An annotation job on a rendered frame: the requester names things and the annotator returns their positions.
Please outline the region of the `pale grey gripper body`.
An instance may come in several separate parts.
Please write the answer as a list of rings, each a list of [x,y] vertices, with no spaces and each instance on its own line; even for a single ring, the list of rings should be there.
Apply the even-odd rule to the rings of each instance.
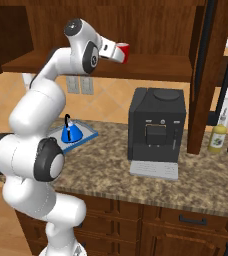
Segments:
[[[121,44],[120,43],[112,43],[112,53],[111,53],[111,59],[115,62],[122,63],[124,60],[124,53],[121,50]]]

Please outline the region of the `red mug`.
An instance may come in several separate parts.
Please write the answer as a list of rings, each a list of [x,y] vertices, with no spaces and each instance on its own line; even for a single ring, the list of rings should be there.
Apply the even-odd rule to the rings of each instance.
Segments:
[[[123,63],[126,63],[130,54],[130,45],[127,43],[118,43],[117,47],[123,52],[124,54]]]

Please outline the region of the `blue-rimmed grey tray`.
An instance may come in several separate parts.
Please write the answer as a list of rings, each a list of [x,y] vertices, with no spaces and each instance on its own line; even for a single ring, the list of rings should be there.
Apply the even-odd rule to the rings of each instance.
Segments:
[[[63,150],[63,153],[66,154],[68,151],[86,143],[87,141],[98,136],[98,132],[91,128],[86,123],[83,123],[79,120],[74,120],[73,123],[81,130],[82,137],[76,142],[67,142],[62,140],[62,130],[64,125],[52,128],[48,131],[48,137],[54,137],[57,140],[58,145]]]

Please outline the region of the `blue kettle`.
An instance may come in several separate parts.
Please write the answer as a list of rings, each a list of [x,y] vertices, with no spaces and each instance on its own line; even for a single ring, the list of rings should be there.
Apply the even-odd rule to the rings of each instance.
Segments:
[[[62,129],[61,140],[63,143],[75,143],[83,137],[82,131],[70,119],[70,115],[65,115],[65,124]]]

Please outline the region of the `wooden cabinet door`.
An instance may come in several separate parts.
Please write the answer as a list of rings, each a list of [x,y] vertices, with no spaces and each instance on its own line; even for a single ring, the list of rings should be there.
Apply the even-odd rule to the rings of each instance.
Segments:
[[[0,74],[2,66],[33,50],[24,6],[0,6]]]
[[[218,85],[218,75],[228,38],[228,0],[215,0],[200,87],[196,97],[194,97],[195,72],[207,1],[208,0],[205,0],[204,7],[196,9],[194,20],[194,31],[198,33],[198,42],[193,52],[194,59],[193,73],[190,82],[187,152],[195,155],[198,155],[200,152],[205,127],[208,125],[208,114],[210,112],[215,87]]]

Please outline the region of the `black coffee machine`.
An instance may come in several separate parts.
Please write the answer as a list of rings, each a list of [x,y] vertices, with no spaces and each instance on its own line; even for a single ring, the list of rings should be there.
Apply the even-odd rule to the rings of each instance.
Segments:
[[[131,175],[178,179],[178,157],[185,118],[182,90],[135,90],[128,117]]]

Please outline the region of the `yellow oil bottle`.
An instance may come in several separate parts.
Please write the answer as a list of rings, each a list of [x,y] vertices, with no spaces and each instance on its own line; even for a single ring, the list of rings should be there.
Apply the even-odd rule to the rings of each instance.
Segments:
[[[224,109],[223,113],[221,114],[219,123],[212,129],[208,144],[209,152],[219,153],[222,149],[227,132],[227,128],[225,126],[226,112],[227,109]]]

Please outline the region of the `wooden drawer front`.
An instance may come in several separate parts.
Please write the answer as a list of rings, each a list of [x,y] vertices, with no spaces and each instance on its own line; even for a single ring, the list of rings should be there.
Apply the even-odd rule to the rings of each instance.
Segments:
[[[76,227],[76,230],[128,242],[136,242],[139,239],[137,230],[140,225],[140,217],[128,218],[91,213]]]
[[[201,220],[207,219],[207,225],[194,225],[179,221],[179,215],[183,214],[185,218]],[[228,217],[214,216],[203,213],[189,212],[178,209],[169,209],[157,206],[144,206],[143,220],[154,224],[176,225],[201,229],[208,232],[228,235]]]
[[[80,198],[85,201],[89,212],[129,220],[137,220],[142,217],[143,207],[136,203],[87,195],[81,195]]]

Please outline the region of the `wooden base cupboard door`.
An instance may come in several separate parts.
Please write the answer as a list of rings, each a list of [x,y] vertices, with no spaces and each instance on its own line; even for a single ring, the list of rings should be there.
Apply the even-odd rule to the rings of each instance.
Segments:
[[[140,256],[223,256],[228,236],[144,222]]]

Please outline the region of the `wooden wall cabinet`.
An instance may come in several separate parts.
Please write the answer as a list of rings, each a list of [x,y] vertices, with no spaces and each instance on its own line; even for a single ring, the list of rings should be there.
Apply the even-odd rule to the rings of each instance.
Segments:
[[[128,62],[101,59],[94,77],[188,82],[206,0],[25,0],[34,49],[3,65],[36,73],[49,51],[66,46],[64,26],[82,18],[102,36],[130,45]]]

